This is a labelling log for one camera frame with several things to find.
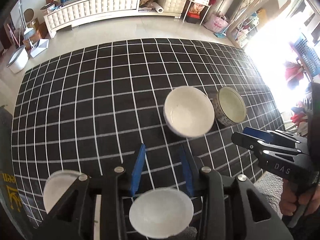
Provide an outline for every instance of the black cable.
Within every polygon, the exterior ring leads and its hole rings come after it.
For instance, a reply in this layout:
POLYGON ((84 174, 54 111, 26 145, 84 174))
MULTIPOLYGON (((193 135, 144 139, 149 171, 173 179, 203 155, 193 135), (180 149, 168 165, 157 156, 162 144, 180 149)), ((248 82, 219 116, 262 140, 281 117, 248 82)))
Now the black cable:
POLYGON ((310 203, 311 203, 313 197, 314 197, 315 194, 316 194, 316 190, 317 190, 317 186, 319 185, 319 182, 320 182, 320 174, 318 173, 318 178, 317 178, 317 181, 316 181, 316 183, 315 183, 315 190, 313 191, 313 194, 312 194, 311 198, 310 198, 309 201, 308 201, 308 204, 307 204, 307 206, 306 206, 306 209, 304 210, 303 216, 304 216, 304 214, 306 213, 306 211, 308 210, 308 208, 309 208, 309 206, 310 206, 310 203))

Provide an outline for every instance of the pink bag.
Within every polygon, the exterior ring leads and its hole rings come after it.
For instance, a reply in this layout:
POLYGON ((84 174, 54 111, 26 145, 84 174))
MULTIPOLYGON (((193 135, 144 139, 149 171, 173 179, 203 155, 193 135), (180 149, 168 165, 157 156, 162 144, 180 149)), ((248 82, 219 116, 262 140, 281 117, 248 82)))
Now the pink bag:
POLYGON ((224 28, 228 26, 228 22, 225 16, 220 15, 219 17, 212 14, 209 21, 204 25, 209 31, 214 33, 221 33, 224 28))

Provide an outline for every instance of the silver screw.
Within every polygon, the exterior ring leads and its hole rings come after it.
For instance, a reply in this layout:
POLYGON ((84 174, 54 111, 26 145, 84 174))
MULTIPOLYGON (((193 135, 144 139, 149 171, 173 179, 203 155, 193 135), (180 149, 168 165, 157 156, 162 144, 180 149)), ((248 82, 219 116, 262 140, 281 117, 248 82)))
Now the silver screw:
POLYGON ((78 177, 78 179, 79 179, 80 181, 85 181, 85 180, 88 179, 88 176, 85 175, 85 174, 82 174, 82 175, 80 175, 80 176, 78 177))
POLYGON ((246 181, 247 176, 244 175, 244 174, 239 174, 239 175, 238 175, 238 179, 239 179, 239 181, 246 181))
POLYGON ((204 173, 209 173, 211 171, 211 168, 210 167, 207 167, 207 166, 203 166, 201 168, 201 171, 204 172, 204 173))
POLYGON ((121 167, 121 166, 115 167, 115 172, 116 172, 116 173, 124 172, 124 168, 121 167))

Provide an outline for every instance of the black checkered tablecloth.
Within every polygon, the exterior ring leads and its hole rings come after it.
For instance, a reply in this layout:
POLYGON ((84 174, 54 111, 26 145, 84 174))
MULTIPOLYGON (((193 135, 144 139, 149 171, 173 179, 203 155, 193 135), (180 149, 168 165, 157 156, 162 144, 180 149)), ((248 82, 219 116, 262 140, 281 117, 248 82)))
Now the black checkered tablecloth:
MULTIPOLYGON (((275 130, 283 128, 283 121, 243 50, 203 41, 142 39, 73 51, 27 71, 22 81, 12 129, 20 197, 37 227, 46 216, 43 189, 50 174, 62 169, 105 174, 141 142, 147 157, 139 192, 185 190, 178 152, 182 142, 204 165, 255 181, 262 174, 256 157, 231 142, 231 134, 246 126, 275 130), (223 86, 236 89, 247 106, 246 120, 233 127, 215 122, 197 139, 174 135, 165 124, 163 105, 168 93, 183 85, 209 98, 223 86)), ((128 214, 132 199, 124 202, 128 214)), ((201 200, 193 202, 196 207, 201 200)), ((127 230, 135 234, 130 223, 127 230)))

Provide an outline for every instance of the tile floor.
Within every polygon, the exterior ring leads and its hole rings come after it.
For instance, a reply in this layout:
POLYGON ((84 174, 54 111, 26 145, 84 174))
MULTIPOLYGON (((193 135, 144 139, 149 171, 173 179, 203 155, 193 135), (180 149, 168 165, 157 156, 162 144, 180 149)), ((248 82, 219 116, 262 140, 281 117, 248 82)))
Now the tile floor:
POLYGON ((13 114, 24 73, 46 60, 102 43, 143 38, 190 39, 232 46, 228 39, 217 38, 203 26, 183 23, 173 17, 124 17, 81 25, 73 30, 68 27, 59 30, 55 38, 49 41, 49 48, 37 57, 30 58, 26 67, 17 74, 6 67, 14 47, 0 58, 0 106, 7 105, 5 108, 13 114))

